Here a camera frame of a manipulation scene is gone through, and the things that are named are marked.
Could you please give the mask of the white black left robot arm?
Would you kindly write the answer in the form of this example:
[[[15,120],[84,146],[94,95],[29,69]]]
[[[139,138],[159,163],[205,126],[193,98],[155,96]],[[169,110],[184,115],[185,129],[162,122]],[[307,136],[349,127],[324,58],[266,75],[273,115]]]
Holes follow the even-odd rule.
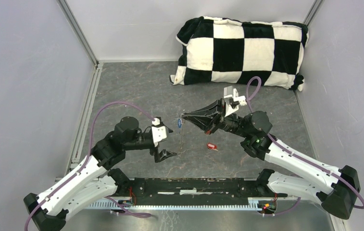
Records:
[[[122,118],[60,181],[40,194],[29,193],[24,198],[29,220],[40,231],[60,231],[69,219],[95,201],[112,194],[125,195],[128,179],[114,166],[133,150],[149,150],[156,163],[175,156],[165,149],[159,151],[159,143],[172,132],[159,117],[149,131],[142,131],[134,117]]]

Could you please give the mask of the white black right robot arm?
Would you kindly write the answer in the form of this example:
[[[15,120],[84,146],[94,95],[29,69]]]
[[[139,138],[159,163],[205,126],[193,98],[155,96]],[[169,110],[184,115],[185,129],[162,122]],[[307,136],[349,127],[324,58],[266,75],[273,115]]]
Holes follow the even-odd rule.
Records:
[[[243,137],[240,143],[244,152],[253,158],[281,166],[298,178],[284,176],[274,170],[262,171],[255,189],[261,196],[285,193],[319,203],[329,214],[349,219],[358,208],[360,181],[356,169],[322,163],[286,145],[271,135],[272,123],[266,112],[255,111],[238,116],[223,99],[181,116],[205,134],[223,130]]]

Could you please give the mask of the silver metal key holder plate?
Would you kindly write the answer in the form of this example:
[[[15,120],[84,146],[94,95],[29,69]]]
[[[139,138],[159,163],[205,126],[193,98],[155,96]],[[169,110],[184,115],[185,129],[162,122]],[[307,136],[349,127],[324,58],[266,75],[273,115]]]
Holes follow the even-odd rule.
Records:
[[[182,128],[180,128],[179,129],[179,135],[180,135],[180,142],[179,142],[179,160],[182,160],[182,157],[183,157],[183,144],[184,144],[184,142],[183,142],[183,129],[184,129],[184,127],[183,127],[183,125],[182,125]]]

